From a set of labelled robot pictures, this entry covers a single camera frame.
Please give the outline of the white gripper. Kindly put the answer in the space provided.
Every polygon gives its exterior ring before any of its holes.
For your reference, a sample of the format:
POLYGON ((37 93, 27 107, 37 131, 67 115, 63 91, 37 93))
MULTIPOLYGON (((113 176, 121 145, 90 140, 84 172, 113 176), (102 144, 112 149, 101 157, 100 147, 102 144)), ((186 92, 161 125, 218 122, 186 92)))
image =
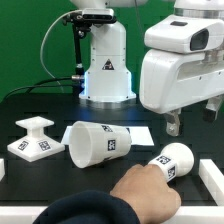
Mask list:
POLYGON ((141 68, 139 97, 150 111, 164 114, 166 132, 180 134, 179 108, 208 100, 203 120, 214 122, 224 103, 224 59, 206 63, 204 53, 149 50, 141 68))

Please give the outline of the dark blue sleeve forearm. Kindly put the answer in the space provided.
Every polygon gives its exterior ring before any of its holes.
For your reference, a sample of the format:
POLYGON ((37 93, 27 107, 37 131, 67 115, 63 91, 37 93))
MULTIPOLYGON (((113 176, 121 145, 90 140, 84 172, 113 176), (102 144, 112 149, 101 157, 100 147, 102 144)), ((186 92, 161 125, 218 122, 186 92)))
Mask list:
POLYGON ((131 206, 100 191, 84 191, 57 200, 32 224, 140 224, 131 206))

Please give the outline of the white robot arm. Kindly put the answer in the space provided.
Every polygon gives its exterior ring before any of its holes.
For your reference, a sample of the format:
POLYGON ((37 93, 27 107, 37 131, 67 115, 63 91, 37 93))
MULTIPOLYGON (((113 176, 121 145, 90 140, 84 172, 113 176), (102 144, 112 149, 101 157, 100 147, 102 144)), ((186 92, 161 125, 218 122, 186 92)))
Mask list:
MULTIPOLYGON (((70 1, 77 7, 75 20, 92 33, 91 65, 80 98, 99 106, 133 98, 126 32, 113 9, 148 0, 70 1)), ((213 122, 224 102, 224 0, 172 1, 174 12, 145 32, 149 51, 137 97, 143 107, 164 115, 166 132, 177 136, 183 107, 206 101, 203 119, 213 122)))

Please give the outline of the human hand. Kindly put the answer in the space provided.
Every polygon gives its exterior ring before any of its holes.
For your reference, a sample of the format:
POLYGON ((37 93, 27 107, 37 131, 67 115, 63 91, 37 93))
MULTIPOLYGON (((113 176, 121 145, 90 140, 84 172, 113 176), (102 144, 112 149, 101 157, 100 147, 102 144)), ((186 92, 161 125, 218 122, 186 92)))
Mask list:
POLYGON ((156 165, 135 165, 110 191, 127 202, 141 224, 162 224, 175 215, 181 206, 179 194, 170 188, 156 165))

